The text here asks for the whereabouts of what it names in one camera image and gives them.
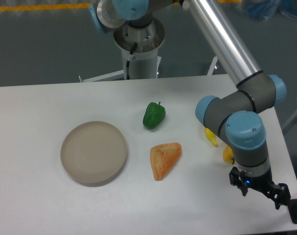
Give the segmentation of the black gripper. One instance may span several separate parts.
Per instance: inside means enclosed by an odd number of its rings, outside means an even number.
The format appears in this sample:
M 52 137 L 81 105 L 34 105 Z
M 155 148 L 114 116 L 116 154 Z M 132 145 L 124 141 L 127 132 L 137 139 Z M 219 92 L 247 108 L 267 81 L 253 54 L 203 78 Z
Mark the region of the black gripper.
M 234 166 L 229 173 L 229 181 L 232 186 L 241 190 L 243 196 L 247 195 L 249 188 L 265 193 L 266 197 L 274 202 L 276 210 L 289 205 L 291 199 L 289 188 L 284 183 L 278 185 L 273 183 L 271 167 L 260 176 L 249 177 L 245 171 L 240 171 Z

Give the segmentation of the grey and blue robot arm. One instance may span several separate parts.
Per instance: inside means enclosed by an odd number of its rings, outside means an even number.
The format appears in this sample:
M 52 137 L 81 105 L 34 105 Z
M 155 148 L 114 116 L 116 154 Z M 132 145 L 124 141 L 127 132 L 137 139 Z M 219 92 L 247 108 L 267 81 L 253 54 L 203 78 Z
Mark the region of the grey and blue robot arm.
M 157 77 L 156 51 L 164 41 L 164 29 L 153 13 L 170 4 L 169 0 L 97 0 L 89 6 L 97 31 L 114 33 L 126 80 Z M 182 0 L 180 5 L 187 6 L 237 88 L 221 99 L 202 98 L 195 110 L 203 126 L 233 152 L 237 166 L 229 173 L 230 183 L 243 195 L 249 189 L 264 194 L 277 209 L 288 205 L 288 186 L 272 180 L 266 130 L 259 116 L 285 98 L 283 80 L 264 74 L 217 2 Z

